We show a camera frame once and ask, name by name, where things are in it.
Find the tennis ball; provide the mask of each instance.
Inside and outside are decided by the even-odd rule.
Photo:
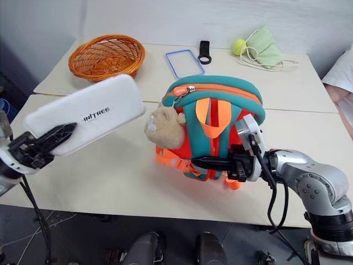
[[[247,43],[243,39],[239,39],[236,42],[233,43],[232,46],[232,52],[240,56],[240,53],[243,54],[245,52],[245,47],[247,46]]]

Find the stuffed animal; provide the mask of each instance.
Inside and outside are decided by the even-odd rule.
[[[184,143],[186,123],[184,113],[177,113],[173,107],[159,104],[145,126],[147,138],[164,149],[179,149]]]

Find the woven basket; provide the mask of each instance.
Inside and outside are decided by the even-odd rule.
[[[120,73],[135,77],[144,59],[145,49],[137,40],[124,35],[105,35],[77,48],[68,66],[77,77],[101,81]]]

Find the white phone case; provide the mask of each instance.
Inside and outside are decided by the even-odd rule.
[[[53,155],[62,156],[144,112],[134,80],[128,75],[119,75],[37,109],[25,118],[24,126],[38,138],[58,125],[77,123],[72,136],[52,151]]]

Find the zipper pull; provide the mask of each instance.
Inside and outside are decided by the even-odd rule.
[[[175,104],[181,101],[181,99],[184,98],[187,94],[190,94],[193,91],[195,91],[194,86],[174,88],[173,92],[177,97],[174,99],[172,107],[174,107]]]

